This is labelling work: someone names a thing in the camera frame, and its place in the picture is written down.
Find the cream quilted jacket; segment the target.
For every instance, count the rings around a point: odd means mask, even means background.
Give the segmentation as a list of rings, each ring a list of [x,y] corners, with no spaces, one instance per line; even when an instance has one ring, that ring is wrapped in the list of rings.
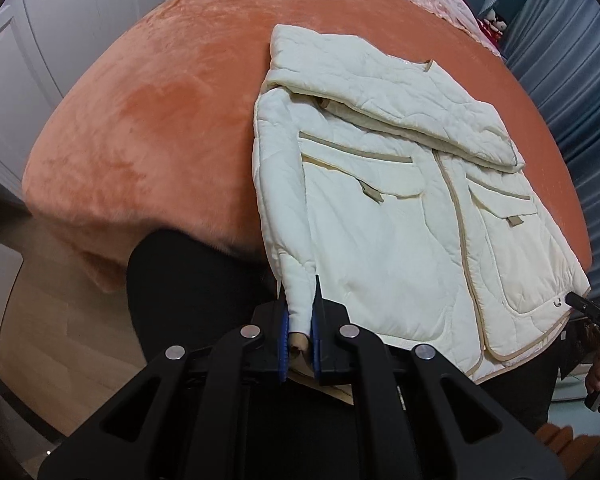
[[[543,352],[590,283],[498,111],[357,36],[280,24],[270,53],[252,174],[292,343],[323,297],[475,382]]]

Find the orange plush bed blanket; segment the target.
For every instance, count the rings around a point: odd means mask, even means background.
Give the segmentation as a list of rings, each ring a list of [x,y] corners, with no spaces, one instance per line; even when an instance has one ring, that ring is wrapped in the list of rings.
[[[262,254],[252,113],[277,24],[437,62],[493,104],[535,192],[591,266],[580,202],[550,130],[505,64],[466,32],[407,0],[168,0],[76,82],[24,170],[29,210],[98,287],[121,288],[133,248],[162,226],[224,252]]]

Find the blue-grey curtain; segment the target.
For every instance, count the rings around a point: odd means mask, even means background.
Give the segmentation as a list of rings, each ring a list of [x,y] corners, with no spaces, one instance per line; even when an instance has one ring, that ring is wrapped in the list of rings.
[[[600,4],[527,0],[504,55],[570,172],[592,248],[591,296],[600,304]]]

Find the red plush toy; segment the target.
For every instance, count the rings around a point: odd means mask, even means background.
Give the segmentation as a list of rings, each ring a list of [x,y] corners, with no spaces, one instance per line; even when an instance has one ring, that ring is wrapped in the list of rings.
[[[495,11],[498,0],[482,0],[479,10],[476,10],[469,0],[462,0],[468,6],[472,16],[477,22],[478,29],[490,41],[490,44],[501,51],[501,41],[506,31],[507,24]]]

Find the white wardrobe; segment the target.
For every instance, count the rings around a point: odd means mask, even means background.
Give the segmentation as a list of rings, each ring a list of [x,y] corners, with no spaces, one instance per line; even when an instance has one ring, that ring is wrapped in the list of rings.
[[[21,198],[31,148],[76,81],[164,0],[5,0],[0,7],[0,185]]]

